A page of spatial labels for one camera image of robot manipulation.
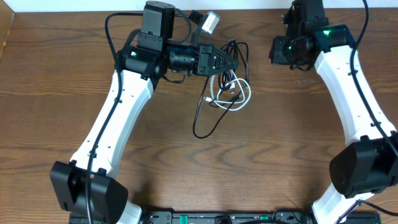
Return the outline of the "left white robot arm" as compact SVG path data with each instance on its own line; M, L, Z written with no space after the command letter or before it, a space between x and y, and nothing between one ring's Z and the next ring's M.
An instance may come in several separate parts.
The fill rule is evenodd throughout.
M112 52L113 79L92 129L70 161L57 161L50 172L70 223L138 223L141 207L128 200L127 188L117 177L127 140L159 80L169 70L212 77L238 67L232 56L199 41L219 22L214 12L185 16L188 35L182 41L172 38L175 18L183 17L175 6L147 1L141 17L141 28L129 34L121 50Z

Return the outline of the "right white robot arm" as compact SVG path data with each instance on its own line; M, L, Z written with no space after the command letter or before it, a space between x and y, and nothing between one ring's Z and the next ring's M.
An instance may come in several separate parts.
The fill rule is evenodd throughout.
M301 223L363 223L355 208L397 185L397 130L382 112L358 57L359 39L348 26L331 25L321 0L295 0L283 17L287 30L274 37L274 65L322 78L340 117L346 147L329 165L331 184L300 217Z

